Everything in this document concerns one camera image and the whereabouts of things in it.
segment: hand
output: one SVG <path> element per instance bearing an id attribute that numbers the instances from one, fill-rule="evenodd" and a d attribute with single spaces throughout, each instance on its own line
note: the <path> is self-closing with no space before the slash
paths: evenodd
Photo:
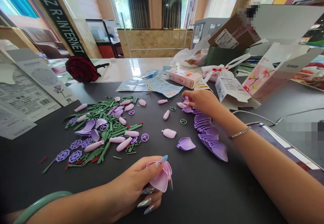
<path id="1" fill-rule="evenodd" d="M 107 211 L 110 223 L 119 220 L 136 207 L 147 206 L 144 213 L 147 214 L 160 206 L 161 191 L 155 190 L 150 196 L 141 195 L 141 193 L 149 181 L 159 175 L 166 160 L 167 156 L 143 157 L 123 174 L 106 184 L 106 189 L 109 191 Z M 160 161 L 160 164 L 152 164 L 146 168 L 147 164 L 152 161 Z"/>
<path id="2" fill-rule="evenodd" d="M 188 106 L 198 109 L 200 112 L 210 116 L 211 118 L 218 111 L 227 110 L 222 104 L 220 104 L 219 100 L 212 91 L 184 91 L 182 93 L 182 98 L 185 96 L 188 96 Z"/>

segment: chair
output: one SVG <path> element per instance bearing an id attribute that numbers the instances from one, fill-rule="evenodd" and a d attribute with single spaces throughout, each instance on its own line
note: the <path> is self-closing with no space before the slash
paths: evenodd
<path id="1" fill-rule="evenodd" d="M 51 30 L 35 27 L 22 27 L 21 30 L 48 59 L 71 57 L 63 43 L 59 42 Z"/>

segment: tablet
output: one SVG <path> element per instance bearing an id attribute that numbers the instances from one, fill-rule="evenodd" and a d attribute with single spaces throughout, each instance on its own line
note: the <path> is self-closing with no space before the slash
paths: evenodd
<path id="1" fill-rule="evenodd" d="M 314 161 L 305 156 L 267 125 L 261 122 L 250 123 L 247 125 L 324 185 L 324 170 Z"/>

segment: green bangle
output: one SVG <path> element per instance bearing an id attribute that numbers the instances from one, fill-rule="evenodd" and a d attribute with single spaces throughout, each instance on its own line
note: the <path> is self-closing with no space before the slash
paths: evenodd
<path id="1" fill-rule="evenodd" d="M 27 209 L 25 209 L 14 221 L 13 224 L 22 224 L 27 222 L 27 220 L 33 216 L 39 209 L 43 208 L 45 205 L 51 203 L 54 200 L 66 197 L 71 195 L 72 193 L 68 191 L 58 191 L 51 193 L 49 195 L 44 196 L 43 198 L 39 199 L 32 205 L 30 205 Z"/>

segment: white bag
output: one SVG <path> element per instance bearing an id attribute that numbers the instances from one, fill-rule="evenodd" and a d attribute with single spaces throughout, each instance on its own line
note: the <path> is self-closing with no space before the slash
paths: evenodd
<path id="1" fill-rule="evenodd" d="M 208 53 L 208 49 L 210 44 L 208 43 L 208 40 L 210 38 L 210 35 L 208 34 L 206 37 L 204 37 L 203 39 L 201 39 L 193 49 L 189 50 L 188 48 L 185 48 L 181 51 L 179 51 L 172 59 L 172 61 L 170 62 L 170 65 L 172 66 L 176 66 L 177 63 L 185 66 L 187 68 L 195 68 L 197 67 L 197 65 L 195 64 L 188 64 L 186 62 L 186 60 L 190 60 L 193 59 L 195 61 L 200 62 L 203 58 L 205 58 L 207 56 Z"/>
<path id="2" fill-rule="evenodd" d="M 229 71 L 229 69 L 239 65 L 243 61 L 247 60 L 251 55 L 249 53 L 244 54 L 231 62 L 229 62 L 226 66 L 224 65 L 211 65 L 211 66 L 205 66 L 202 67 L 202 77 L 204 78 L 204 82 L 206 83 L 208 80 L 211 82 L 216 82 L 216 79 L 218 76 L 227 77 L 227 78 L 234 78 L 234 75 L 232 72 Z"/>

